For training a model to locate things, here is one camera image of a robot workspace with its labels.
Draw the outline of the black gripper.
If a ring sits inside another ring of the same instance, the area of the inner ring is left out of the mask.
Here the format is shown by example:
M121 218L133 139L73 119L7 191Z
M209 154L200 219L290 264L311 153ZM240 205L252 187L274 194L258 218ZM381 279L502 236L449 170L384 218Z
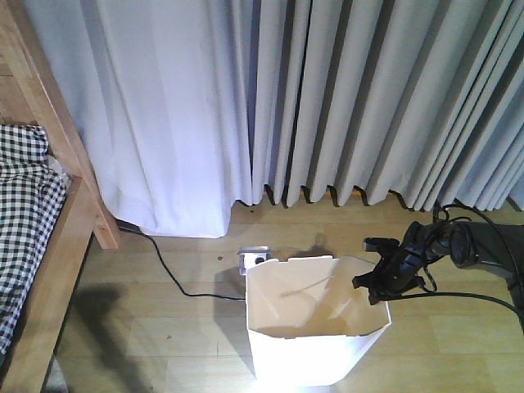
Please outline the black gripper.
M405 292L418 287L421 283L416 278L422 268L422 250L424 226L413 221L400 245L394 250L382 251L379 262L372 271L354 276L354 289L368 289L368 300L371 305L401 296Z

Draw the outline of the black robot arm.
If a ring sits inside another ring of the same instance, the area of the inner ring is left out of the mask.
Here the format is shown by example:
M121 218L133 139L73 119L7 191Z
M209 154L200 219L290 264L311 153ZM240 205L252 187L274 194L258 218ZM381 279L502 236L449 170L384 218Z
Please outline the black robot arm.
M368 289L369 302L393 299L424 281L419 271L449 256L459 269L479 269L503 278L513 306L523 311L523 227L468 220L413 221L402 240L364 239L366 251L381 259L374 269L353 278L355 288Z

